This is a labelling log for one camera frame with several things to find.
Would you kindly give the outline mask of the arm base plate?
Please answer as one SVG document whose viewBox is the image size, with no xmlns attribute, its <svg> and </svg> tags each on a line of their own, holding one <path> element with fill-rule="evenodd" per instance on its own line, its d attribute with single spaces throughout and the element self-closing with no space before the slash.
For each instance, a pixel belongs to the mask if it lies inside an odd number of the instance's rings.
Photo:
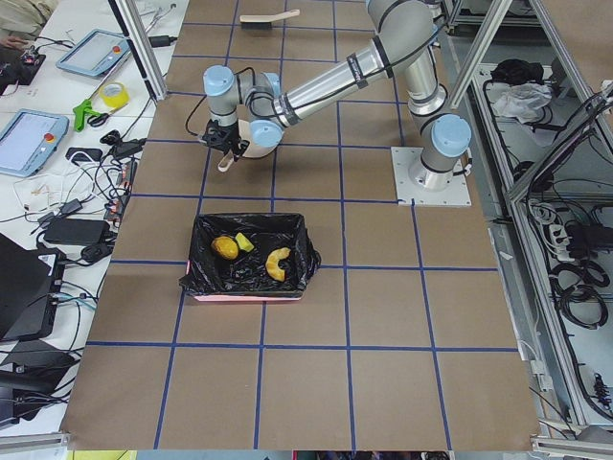
<svg viewBox="0 0 613 460">
<path fill-rule="evenodd" d="M 422 148 L 392 147 L 397 204 L 425 207 L 470 207 L 464 165 L 458 159 L 451 172 L 431 172 L 421 163 Z"/>
</svg>

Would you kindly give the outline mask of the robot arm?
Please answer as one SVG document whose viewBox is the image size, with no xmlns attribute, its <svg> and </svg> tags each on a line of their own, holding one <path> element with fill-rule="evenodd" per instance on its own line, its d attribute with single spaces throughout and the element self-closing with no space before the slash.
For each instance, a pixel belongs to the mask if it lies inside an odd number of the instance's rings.
<svg viewBox="0 0 613 460">
<path fill-rule="evenodd" d="M 222 153 L 221 171 L 251 147 L 274 149 L 287 128 L 323 108 L 380 79 L 402 75 L 408 108 L 423 142 L 420 157 L 408 168 L 409 177 L 428 192 L 449 186 L 468 149 L 471 128 L 445 109 L 447 91 L 430 52 L 440 27 L 421 1 L 369 1 L 366 9 L 375 27 L 368 45 L 288 91 L 281 89 L 278 75 L 251 68 L 233 72 L 215 65 L 204 72 L 210 119 L 198 140 Z"/>
</svg>

